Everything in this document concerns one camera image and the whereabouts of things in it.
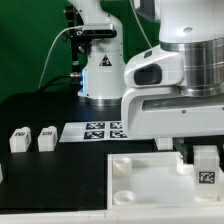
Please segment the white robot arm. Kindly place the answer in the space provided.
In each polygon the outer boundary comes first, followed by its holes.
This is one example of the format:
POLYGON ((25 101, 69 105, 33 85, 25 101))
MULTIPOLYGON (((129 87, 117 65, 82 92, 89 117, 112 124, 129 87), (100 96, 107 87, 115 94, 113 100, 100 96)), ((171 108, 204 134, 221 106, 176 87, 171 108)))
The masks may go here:
POLYGON ((81 99, 120 102, 121 119, 90 122, 84 141, 176 138, 224 134, 224 0, 132 0, 143 17, 161 24, 157 46, 123 60, 120 22, 100 0, 69 0, 91 39, 81 72, 81 99))

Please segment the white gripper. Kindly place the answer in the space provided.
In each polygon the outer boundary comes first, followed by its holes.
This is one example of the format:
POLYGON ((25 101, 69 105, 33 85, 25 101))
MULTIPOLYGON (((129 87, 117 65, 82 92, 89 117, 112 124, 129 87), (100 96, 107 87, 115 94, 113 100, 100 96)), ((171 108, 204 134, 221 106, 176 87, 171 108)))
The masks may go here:
MULTIPOLYGON (((224 94, 188 97, 180 93, 183 58, 154 47, 132 57, 124 72, 121 104, 125 134, 131 139, 224 135, 224 94)), ((193 164, 193 146, 174 140, 185 165, 193 164)))

